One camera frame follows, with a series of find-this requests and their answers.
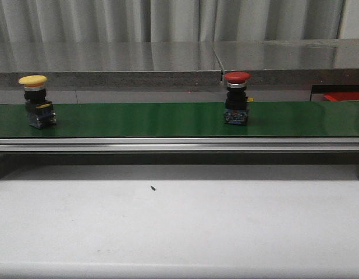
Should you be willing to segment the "white curtain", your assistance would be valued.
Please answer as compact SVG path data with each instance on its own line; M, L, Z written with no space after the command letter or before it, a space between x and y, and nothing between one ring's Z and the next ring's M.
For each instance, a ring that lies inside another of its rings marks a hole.
M359 38L359 1L0 1L0 42Z

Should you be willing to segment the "green conveyor belt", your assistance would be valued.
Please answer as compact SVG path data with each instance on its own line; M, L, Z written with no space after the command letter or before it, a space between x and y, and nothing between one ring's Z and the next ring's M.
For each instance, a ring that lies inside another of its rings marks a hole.
M0 178L13 153L359 152L359 101L252 102L246 126L222 103L57 104L58 123L28 125L0 105Z

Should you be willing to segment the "grey stone counter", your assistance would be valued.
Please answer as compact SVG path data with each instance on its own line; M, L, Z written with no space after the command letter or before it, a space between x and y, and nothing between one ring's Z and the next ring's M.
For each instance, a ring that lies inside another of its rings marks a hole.
M22 104L31 74L55 103L222 102L236 70L256 101L320 101L314 85L359 85L359 39L0 43L0 104Z

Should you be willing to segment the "red plastic tray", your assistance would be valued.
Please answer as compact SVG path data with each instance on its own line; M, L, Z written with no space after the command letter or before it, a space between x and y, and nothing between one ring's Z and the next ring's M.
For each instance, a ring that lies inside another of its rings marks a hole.
M359 92L328 92L324 98L332 102L359 101Z

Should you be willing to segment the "red mushroom push button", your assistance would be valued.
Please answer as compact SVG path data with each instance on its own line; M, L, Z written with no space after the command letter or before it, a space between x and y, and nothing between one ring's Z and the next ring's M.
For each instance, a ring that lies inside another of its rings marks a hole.
M226 124L247 125L249 109L245 90L250 77L250 73L244 71L231 71L224 75L228 91L223 113Z

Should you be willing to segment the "yellow mushroom push button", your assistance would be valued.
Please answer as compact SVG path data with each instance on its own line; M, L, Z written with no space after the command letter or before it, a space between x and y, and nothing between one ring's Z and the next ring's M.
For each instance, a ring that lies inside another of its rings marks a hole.
M37 129L56 125L54 106L46 99L46 82L47 77L42 75L25 76L19 79L19 84L24 86L25 108L29 124Z

